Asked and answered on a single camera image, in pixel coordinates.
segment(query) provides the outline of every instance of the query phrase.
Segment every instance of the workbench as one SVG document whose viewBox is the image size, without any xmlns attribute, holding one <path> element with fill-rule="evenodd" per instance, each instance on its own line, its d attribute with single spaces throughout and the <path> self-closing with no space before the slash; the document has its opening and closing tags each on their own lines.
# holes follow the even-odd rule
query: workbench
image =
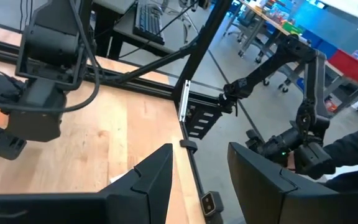
<svg viewBox="0 0 358 224">
<path fill-rule="evenodd" d="M 245 51 L 250 47 L 251 44 L 255 44 L 260 48 L 260 52 L 258 54 L 258 57 L 255 59 L 257 63 L 260 63 L 262 61 L 262 57 L 269 53 L 273 54 L 273 52 L 270 50 L 271 46 L 277 41 L 277 39 L 280 37 L 280 35 L 290 35 L 290 33 L 285 30 L 280 24 L 275 22 L 273 19 L 266 16 L 264 13 L 262 13 L 262 9 L 257 7 L 255 5 L 255 2 L 251 1 L 250 3 L 245 2 L 244 0 L 239 0 L 239 2 L 246 6 L 246 10 L 253 11 L 256 16 L 259 18 L 257 23 L 254 25 L 254 28 L 251 30 L 250 34 L 247 36 L 245 42 L 242 44 L 241 49 L 239 51 L 239 56 L 242 56 Z M 233 25 L 234 20 L 236 19 L 238 13 L 240 12 L 241 7 L 238 7 L 236 13 L 232 16 L 232 19 L 230 20 L 229 24 L 226 27 L 225 33 L 229 30 L 230 26 Z M 256 36 L 259 33 L 260 29 L 262 28 L 262 25 L 265 22 L 269 22 L 271 25 L 274 26 L 275 32 L 269 37 L 268 41 L 266 41 L 265 44 L 260 44 L 256 42 Z M 301 75 L 301 73 L 304 70 L 304 65 L 300 65 L 299 63 L 295 63 L 297 66 L 294 70 L 291 70 L 290 72 L 283 72 L 288 79 L 285 81 L 285 83 L 281 84 L 283 85 L 289 85 L 291 82 L 294 83 L 296 87 L 298 87 L 301 91 L 302 89 L 296 84 L 297 79 Z M 339 71 L 337 68 L 335 68 L 333 65 L 331 65 L 328 61 L 326 61 L 326 73 L 329 73 L 331 76 L 335 77 L 334 81 L 326 87 L 324 90 L 324 99 L 328 97 L 330 94 L 333 93 L 335 89 L 337 89 L 340 85 L 344 84 L 345 82 L 351 82 L 358 86 L 358 82 L 356 80 L 353 80 L 349 77 L 346 77 L 341 71 Z M 333 111 L 333 116 L 338 114 L 341 110 L 347 108 L 351 104 L 355 103 L 358 100 L 358 89 L 351 94 L 345 101 L 343 101 L 336 110 Z"/>
<path fill-rule="evenodd" d="M 0 41 L 19 45 L 20 34 L 0 29 Z M 135 67 L 97 58 L 103 68 L 128 72 Z M 14 65 L 0 62 L 0 71 L 14 75 Z M 143 78 L 168 83 L 150 72 Z M 91 94 L 83 82 L 68 94 L 67 105 Z M 62 135 L 50 142 L 28 142 L 14 161 L 0 158 L 0 194 L 97 192 L 109 179 L 132 169 L 165 143 L 173 144 L 173 184 L 167 223 L 205 223 L 188 153 L 172 101 L 101 86 L 87 107 L 65 113 Z M 0 127 L 7 116 L 0 113 Z"/>
</svg>

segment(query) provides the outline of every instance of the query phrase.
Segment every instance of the table leg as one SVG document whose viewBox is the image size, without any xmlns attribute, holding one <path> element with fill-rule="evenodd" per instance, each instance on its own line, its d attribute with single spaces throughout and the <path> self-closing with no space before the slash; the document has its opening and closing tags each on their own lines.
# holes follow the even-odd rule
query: table leg
<svg viewBox="0 0 358 224">
<path fill-rule="evenodd" d="M 118 60 L 119 54 L 121 53 L 122 45 L 124 41 L 120 35 L 114 35 L 111 40 L 110 51 L 108 58 L 111 60 Z"/>
<path fill-rule="evenodd" d="M 299 78 L 300 73 L 301 73 L 302 71 L 305 71 L 305 65 L 306 65 L 306 64 L 305 64 L 304 62 L 302 62 L 302 63 L 300 63 L 298 66 L 296 66 L 296 68 L 294 69 L 293 73 L 294 73 L 295 75 L 297 75 L 298 78 Z"/>
<path fill-rule="evenodd" d="M 259 16 L 259 22 L 255 25 L 254 29 L 252 30 L 252 33 L 249 37 L 247 37 L 246 41 L 241 47 L 241 50 L 239 52 L 239 56 L 242 57 L 244 52 L 249 48 L 249 46 L 252 44 L 252 42 L 255 40 L 256 35 L 259 33 L 260 28 L 265 23 L 265 20 Z"/>
<path fill-rule="evenodd" d="M 227 31 L 229 30 L 230 26 L 233 24 L 233 22 L 234 22 L 234 20 L 236 19 L 238 13 L 240 12 L 241 6 L 239 6 L 238 9 L 236 9 L 236 12 L 235 12 L 235 13 L 233 14 L 233 16 L 231 17 L 229 24 L 227 25 L 226 29 L 224 30 L 223 36 L 226 36 Z"/>
<path fill-rule="evenodd" d="M 327 98 L 334 90 L 336 90 L 344 82 L 345 82 L 345 79 L 343 77 L 340 77 L 340 76 L 336 77 L 334 79 L 334 81 L 324 91 L 324 99 Z"/>
<path fill-rule="evenodd" d="M 336 110 L 334 110 L 334 114 L 338 114 L 339 112 L 341 112 L 343 109 L 347 108 L 348 106 L 350 106 L 351 104 L 355 103 L 358 100 L 358 89 L 352 93 L 352 95 L 350 95 L 348 97 L 348 99 L 346 99 L 346 101 L 342 102 L 337 108 Z"/>
<path fill-rule="evenodd" d="M 279 31 L 278 29 L 276 29 L 274 31 L 274 33 L 269 37 L 269 39 L 267 40 L 266 44 L 262 47 L 262 49 L 260 50 L 258 57 L 255 58 L 255 62 L 256 63 L 260 63 L 262 62 L 262 57 L 265 55 L 264 52 L 266 52 L 268 49 L 271 48 L 271 46 L 274 44 L 274 42 L 278 39 L 278 37 L 280 36 L 281 31 Z"/>
<path fill-rule="evenodd" d="M 97 4 L 94 9 L 96 13 L 94 28 L 94 36 L 97 45 L 96 55 L 107 57 L 112 28 L 121 15 Z"/>
</svg>

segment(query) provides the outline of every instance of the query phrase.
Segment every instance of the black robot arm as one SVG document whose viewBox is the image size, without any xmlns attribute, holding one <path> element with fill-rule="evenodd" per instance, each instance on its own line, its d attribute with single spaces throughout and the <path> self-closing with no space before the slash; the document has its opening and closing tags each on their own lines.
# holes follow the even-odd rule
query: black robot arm
<svg viewBox="0 0 358 224">
<path fill-rule="evenodd" d="M 92 32 L 88 34 L 91 5 L 92 0 L 48 1 L 35 10 L 24 29 L 16 64 L 16 76 L 27 80 L 0 73 L 0 103 L 15 108 L 1 109 L 9 115 L 6 129 L 0 128 L 1 157 L 16 159 L 26 140 L 58 138 L 63 112 L 78 110 L 96 96 L 95 84 L 88 100 L 65 107 L 68 92 L 81 85 L 87 59 L 92 61 L 95 43 Z"/>
<path fill-rule="evenodd" d="M 247 98 L 254 87 L 288 62 L 305 64 L 305 90 L 292 128 L 266 143 L 250 130 L 247 146 L 267 159 L 287 166 L 288 153 L 294 151 L 296 172 L 312 178 L 333 173 L 332 159 L 323 151 L 325 131 L 329 127 L 328 112 L 324 105 L 325 54 L 289 35 L 277 46 L 277 52 L 250 75 L 224 86 L 219 96 L 221 106 L 232 108 L 237 100 Z"/>
<path fill-rule="evenodd" d="M 281 66 L 289 62 L 309 62 L 315 55 L 315 50 L 300 42 L 297 35 L 289 35 L 277 46 L 276 53 L 251 74 L 225 85 L 224 94 L 219 96 L 219 103 L 221 106 L 231 109 L 237 100 L 248 98 L 258 83 L 276 72 Z"/>
</svg>

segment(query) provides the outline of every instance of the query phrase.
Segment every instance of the wall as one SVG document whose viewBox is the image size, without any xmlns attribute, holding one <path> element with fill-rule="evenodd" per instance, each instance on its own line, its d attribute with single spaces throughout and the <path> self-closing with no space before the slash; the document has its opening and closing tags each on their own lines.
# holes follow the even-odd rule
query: wall
<svg viewBox="0 0 358 224">
<path fill-rule="evenodd" d="M 302 26 L 343 51 L 358 50 L 358 18 L 333 7 L 319 9 L 304 2 L 294 16 Z"/>
</svg>

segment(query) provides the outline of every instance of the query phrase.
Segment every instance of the desk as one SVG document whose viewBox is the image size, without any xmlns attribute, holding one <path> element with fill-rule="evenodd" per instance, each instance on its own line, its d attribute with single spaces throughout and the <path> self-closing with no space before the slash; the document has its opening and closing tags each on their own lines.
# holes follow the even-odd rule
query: desk
<svg viewBox="0 0 358 224">
<path fill-rule="evenodd" d="M 0 41 L 19 45 L 21 36 L 0 29 Z M 124 63 L 98 58 L 107 69 L 128 72 Z M 0 62 L 0 71 L 14 66 Z M 168 83 L 150 72 L 147 79 Z M 68 94 L 68 105 L 83 101 L 93 83 Z M 0 126 L 7 117 L 0 113 Z M 109 178 L 133 168 L 162 144 L 173 144 L 173 184 L 167 223 L 204 223 L 200 200 L 172 101 L 101 86 L 86 108 L 63 115 L 62 136 L 47 143 L 28 142 L 14 161 L 0 158 L 0 194 L 97 192 Z"/>
<path fill-rule="evenodd" d="M 95 0 L 94 3 L 92 7 L 96 13 L 94 34 L 98 46 L 96 55 L 106 57 L 112 34 L 111 29 L 133 5 L 134 0 Z"/>
<path fill-rule="evenodd" d="M 267 17 L 265 14 L 262 13 L 261 8 L 257 7 L 255 5 L 255 2 L 251 1 L 250 3 L 247 3 L 243 0 L 239 0 L 239 2 L 246 7 L 246 10 L 248 11 L 253 11 L 256 16 L 259 18 L 258 22 L 254 25 L 254 28 L 252 29 L 251 33 L 249 34 L 249 36 L 247 37 L 246 41 L 243 43 L 242 47 L 241 47 L 241 51 L 239 52 L 239 55 L 244 54 L 244 52 L 249 48 L 249 46 L 253 43 L 253 41 L 255 40 L 257 34 L 259 33 L 259 30 L 262 28 L 263 24 L 265 24 L 265 22 L 269 22 L 271 23 L 271 25 L 273 25 L 276 28 L 276 32 L 274 32 L 271 36 L 271 38 L 269 38 L 269 40 L 275 40 L 281 33 L 285 34 L 285 35 L 289 35 L 290 33 L 288 31 L 286 31 L 280 24 L 277 24 L 275 21 L 273 21 L 271 18 Z M 238 13 L 240 12 L 241 7 L 238 7 L 237 11 L 234 13 L 234 15 L 232 16 L 229 24 L 226 26 L 226 30 L 225 30 L 225 34 L 227 33 L 227 31 L 229 30 L 230 26 L 233 25 L 234 20 L 236 19 Z"/>
<path fill-rule="evenodd" d="M 111 51 L 109 58 L 117 60 L 121 51 L 122 43 L 127 42 L 137 47 L 143 46 L 147 39 L 133 34 L 133 26 L 135 19 L 135 8 L 124 15 L 120 22 L 114 26 L 113 40 L 111 42 Z M 162 27 L 168 24 L 175 16 L 164 13 L 162 15 Z M 185 28 L 183 22 L 180 19 L 172 22 L 164 31 L 165 44 L 157 44 L 150 42 L 148 46 L 144 47 L 145 50 L 152 52 L 153 54 L 163 57 L 168 54 L 174 53 L 185 45 Z M 197 36 L 194 29 L 188 29 L 187 41 L 192 41 Z"/>
<path fill-rule="evenodd" d="M 331 65 L 328 61 L 326 61 L 326 74 L 334 74 L 337 77 L 334 79 L 334 81 L 325 89 L 324 91 L 324 98 L 329 96 L 335 89 L 337 89 L 339 86 L 346 82 L 351 82 L 358 86 L 358 82 L 349 78 L 345 77 L 344 74 L 339 71 L 334 65 Z M 352 93 L 346 100 L 344 100 L 335 111 L 333 111 L 334 114 L 337 114 L 338 112 L 342 111 L 343 109 L 347 108 L 348 106 L 352 105 L 353 103 L 358 101 L 358 89 Z"/>
</svg>

